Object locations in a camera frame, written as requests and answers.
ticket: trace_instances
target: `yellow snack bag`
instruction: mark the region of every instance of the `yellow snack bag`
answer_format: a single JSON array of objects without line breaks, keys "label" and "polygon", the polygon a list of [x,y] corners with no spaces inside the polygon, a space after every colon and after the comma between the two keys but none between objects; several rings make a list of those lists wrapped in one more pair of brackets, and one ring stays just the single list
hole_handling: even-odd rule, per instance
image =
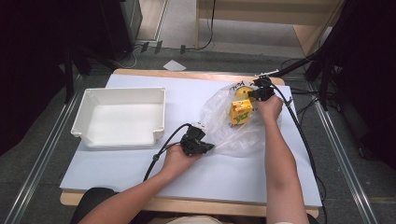
[{"label": "yellow snack bag", "polygon": [[249,100],[233,101],[228,114],[232,125],[244,124],[250,118],[253,106]]}]

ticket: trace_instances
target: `black cable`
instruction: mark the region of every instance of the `black cable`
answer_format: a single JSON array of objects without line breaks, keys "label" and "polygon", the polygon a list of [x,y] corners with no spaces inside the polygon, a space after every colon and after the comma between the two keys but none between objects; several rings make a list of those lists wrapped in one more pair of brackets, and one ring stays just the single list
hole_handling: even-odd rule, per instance
[{"label": "black cable", "polygon": [[120,61],[124,60],[124,59],[126,58],[127,55],[129,55],[131,52],[133,52],[134,50],[136,50],[136,49],[138,49],[138,48],[140,48],[140,45],[137,45],[137,47],[136,47],[136,48],[133,48],[131,51],[124,52],[124,54],[122,55],[122,57],[121,57],[120,59],[114,61],[114,62],[120,62]]},{"label": "black cable", "polygon": [[311,148],[309,147],[308,142],[306,141],[306,138],[305,138],[305,135],[303,133],[303,129],[300,126],[300,123],[298,122],[296,116],[294,115],[293,111],[291,110],[291,107],[290,107],[291,101],[286,100],[285,95],[283,95],[282,91],[276,85],[274,85],[274,83],[272,83],[271,81],[267,81],[265,79],[264,79],[264,81],[267,82],[268,84],[270,84],[271,86],[273,86],[274,89],[277,92],[279,92],[280,96],[282,97],[283,102],[285,103],[286,108],[289,110],[291,118],[293,119],[294,124],[296,125],[297,130],[300,133],[301,138],[303,139],[303,142],[304,142],[304,145],[305,145],[305,149],[306,149],[306,152],[308,154],[309,162],[311,163],[311,168],[312,168],[312,171],[314,173],[314,176],[317,176],[317,168],[316,168],[316,165],[315,165],[315,162],[314,162],[314,157],[312,156]]},{"label": "black cable", "polygon": [[213,20],[215,19],[215,7],[216,7],[216,0],[213,1],[213,8],[212,8],[212,20],[210,22],[210,39],[207,41],[206,45],[194,50],[202,50],[205,49],[211,42],[213,38]]},{"label": "black cable", "polygon": [[316,176],[316,180],[317,180],[317,181],[320,183],[320,185],[323,187],[324,195],[321,195],[320,200],[321,200],[321,201],[324,201],[324,200],[327,198],[326,186],[323,184],[323,181],[322,181],[318,176]]},{"label": "black cable", "polygon": [[302,89],[293,88],[293,87],[290,87],[290,89],[291,89],[292,94],[316,94],[316,93],[318,93],[318,91],[307,91],[307,90],[302,90]]},{"label": "black cable", "polygon": [[322,204],[322,210],[323,210],[324,224],[327,224],[327,211],[324,204]]},{"label": "black cable", "polygon": [[155,154],[152,157],[152,162],[150,164],[150,166],[148,167],[148,170],[146,171],[146,175],[145,178],[143,179],[143,181],[146,181],[149,178],[149,173],[151,173],[152,168],[155,165],[155,162],[157,162],[157,160],[160,158],[161,154],[163,154],[165,152],[166,149],[168,149],[169,147],[172,147],[178,143],[174,143],[168,146],[169,142],[171,141],[171,139],[175,136],[175,134],[178,133],[178,131],[180,131],[180,129],[184,128],[184,127],[190,127],[191,125],[189,123],[185,123],[183,125],[181,125],[180,127],[178,127],[172,134],[171,136],[168,138],[168,140],[166,140],[166,142],[163,144],[163,147],[160,149],[160,151],[158,151],[157,154]]},{"label": "black cable", "polygon": [[297,111],[297,114],[300,114],[301,112],[303,112],[303,114],[301,115],[301,118],[300,118],[300,126],[303,126],[303,120],[304,120],[305,112],[308,110],[309,107],[314,105],[318,100],[319,100],[319,98],[316,97],[315,99],[311,100],[311,102],[309,102],[309,104],[306,107],[304,107],[304,108],[300,109],[299,111]]},{"label": "black cable", "polygon": [[288,63],[288,62],[291,62],[291,61],[295,61],[295,60],[301,60],[301,59],[303,59],[303,58],[292,58],[292,59],[287,59],[286,61],[284,61],[284,62],[280,65],[280,70],[283,69],[283,65],[284,65],[285,63]]},{"label": "black cable", "polygon": [[[142,45],[142,44],[135,44],[136,46],[138,46],[138,47],[144,47],[144,45]],[[157,46],[147,46],[147,48],[151,48],[151,49],[156,49],[157,48]]]},{"label": "black cable", "polygon": [[121,60],[118,60],[118,61],[114,61],[114,63],[117,64],[118,66],[120,66],[121,68],[126,68],[126,69],[134,68],[134,67],[136,66],[136,64],[137,64],[137,57],[136,57],[136,55],[134,54],[134,51],[137,50],[137,49],[140,49],[140,48],[141,48],[140,46],[137,46],[136,48],[134,48],[134,49],[132,50],[132,56],[134,56],[134,64],[133,64],[133,65],[125,66],[125,65],[120,64],[120,61],[121,61],[122,59],[121,59]]}]

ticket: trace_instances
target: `person's right hand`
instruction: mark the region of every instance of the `person's right hand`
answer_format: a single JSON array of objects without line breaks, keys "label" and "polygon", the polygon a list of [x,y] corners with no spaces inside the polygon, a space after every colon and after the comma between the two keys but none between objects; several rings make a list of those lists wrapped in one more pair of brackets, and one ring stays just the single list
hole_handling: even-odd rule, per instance
[{"label": "person's right hand", "polygon": [[266,101],[258,101],[257,106],[264,123],[268,121],[276,121],[282,111],[282,100],[273,95]]}]

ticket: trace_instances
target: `white paper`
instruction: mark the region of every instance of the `white paper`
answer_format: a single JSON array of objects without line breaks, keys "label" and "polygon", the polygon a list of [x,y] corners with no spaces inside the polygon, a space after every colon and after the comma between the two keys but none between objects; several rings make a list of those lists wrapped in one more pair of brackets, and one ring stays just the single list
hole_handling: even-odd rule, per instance
[{"label": "white paper", "polygon": [[185,66],[183,66],[180,63],[177,63],[177,62],[175,62],[173,60],[171,60],[169,63],[167,63],[163,67],[166,68],[169,71],[174,71],[174,72],[186,70]]},{"label": "white paper", "polygon": [[[172,132],[183,123],[199,121],[200,111],[218,89],[231,82],[170,77],[112,75],[108,88],[165,87],[164,137],[153,147],[109,147],[101,150],[80,144],[61,184],[62,189],[107,187],[122,191],[143,181],[152,156],[158,152]],[[278,86],[287,99],[290,88]],[[313,176],[304,143],[287,108],[282,110],[281,132],[298,164],[304,203],[321,206],[318,186]],[[175,135],[179,141],[186,130]],[[266,203],[264,149],[245,158],[225,155],[204,155],[186,173],[159,195],[232,202]],[[164,155],[155,164],[151,175],[159,172]]]}]

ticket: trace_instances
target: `plastic wrapper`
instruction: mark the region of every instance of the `plastic wrapper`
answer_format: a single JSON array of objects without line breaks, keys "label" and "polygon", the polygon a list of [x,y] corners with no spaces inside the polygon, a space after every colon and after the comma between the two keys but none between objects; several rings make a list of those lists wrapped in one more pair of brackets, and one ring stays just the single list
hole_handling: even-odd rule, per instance
[{"label": "plastic wrapper", "polygon": [[246,157],[255,150],[264,150],[265,130],[256,103],[252,102],[253,112],[242,125],[231,125],[229,118],[233,101],[241,100],[235,94],[241,87],[257,89],[252,83],[241,81],[226,86],[216,92],[205,103],[200,122],[205,126],[205,142],[215,145],[208,154],[223,154],[232,157]]}]

